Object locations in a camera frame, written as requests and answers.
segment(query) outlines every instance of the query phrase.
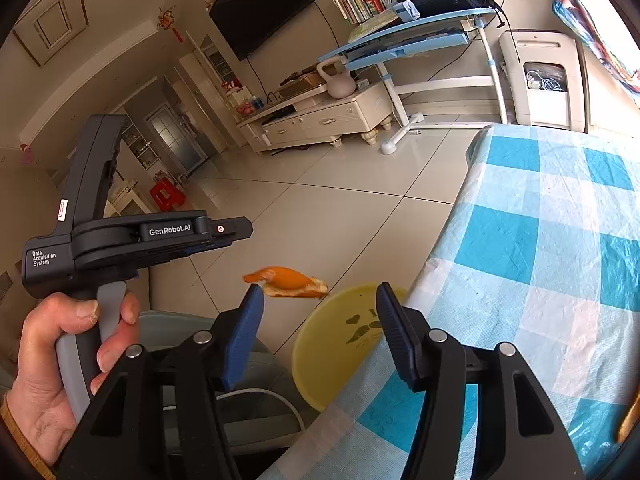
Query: blue gripper pad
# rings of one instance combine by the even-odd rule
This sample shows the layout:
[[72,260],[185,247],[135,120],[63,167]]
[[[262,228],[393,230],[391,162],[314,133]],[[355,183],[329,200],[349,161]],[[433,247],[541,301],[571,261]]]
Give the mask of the blue gripper pad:
[[[421,354],[422,338],[416,333],[412,320],[407,317],[407,311],[396,298],[391,286],[385,282],[376,291],[376,309],[385,333],[386,342],[391,350],[398,376],[413,389],[420,379],[418,374],[417,356]],[[427,326],[422,314],[422,322]]]
[[227,313],[236,314],[233,325],[228,326],[230,334],[225,344],[225,361],[220,376],[225,391],[230,390],[242,378],[263,311],[264,293],[260,286],[254,283],[242,298],[239,308],[222,312],[219,316]]

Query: finger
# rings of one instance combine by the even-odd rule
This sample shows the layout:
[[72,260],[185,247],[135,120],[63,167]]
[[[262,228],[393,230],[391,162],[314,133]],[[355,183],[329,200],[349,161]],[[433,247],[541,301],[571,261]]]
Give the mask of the finger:
[[121,319],[115,332],[98,350],[98,366],[103,372],[109,372],[128,346],[140,339],[140,324],[129,324]]
[[58,386],[56,340],[67,332],[89,330],[98,320],[96,300],[78,301],[55,293],[42,301],[26,317],[18,352],[18,377],[31,384]]
[[127,291],[122,303],[120,304],[120,317],[130,325],[133,325],[140,316],[140,302],[133,292]]
[[96,375],[92,381],[91,381],[91,393],[92,394],[96,394],[98,393],[98,390],[100,389],[100,386],[102,386],[102,383],[104,382],[104,380],[107,378],[107,375],[109,375],[107,372],[102,372],[101,374]]

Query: fingernail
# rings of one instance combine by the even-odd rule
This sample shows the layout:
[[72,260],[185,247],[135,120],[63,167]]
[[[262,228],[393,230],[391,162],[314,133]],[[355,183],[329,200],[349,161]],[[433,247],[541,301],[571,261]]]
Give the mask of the fingernail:
[[100,386],[102,386],[102,383],[104,382],[104,380],[106,379],[106,377],[101,378],[98,381],[92,381],[91,383],[91,393],[92,394],[96,394],[98,393],[98,390],[100,389]]
[[135,325],[138,320],[138,316],[132,310],[125,310],[122,313],[122,319],[124,319],[127,324]]
[[104,354],[98,355],[98,366],[103,372],[108,372],[113,368],[113,365],[118,360],[118,356],[115,350],[109,350]]
[[98,300],[81,301],[76,309],[78,317],[90,319],[92,323],[98,321],[98,315],[100,314]]

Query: tv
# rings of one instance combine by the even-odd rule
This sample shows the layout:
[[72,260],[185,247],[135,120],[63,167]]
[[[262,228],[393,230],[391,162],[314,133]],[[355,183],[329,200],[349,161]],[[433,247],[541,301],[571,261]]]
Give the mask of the tv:
[[216,0],[209,16],[242,60],[314,1]]

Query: red stool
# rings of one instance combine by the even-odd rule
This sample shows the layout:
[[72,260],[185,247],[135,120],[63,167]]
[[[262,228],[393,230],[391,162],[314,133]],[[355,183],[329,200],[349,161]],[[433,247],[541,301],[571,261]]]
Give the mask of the red stool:
[[159,180],[158,183],[149,190],[149,193],[163,213],[172,211],[174,206],[181,206],[185,200],[187,200],[184,193],[175,187],[167,177]]

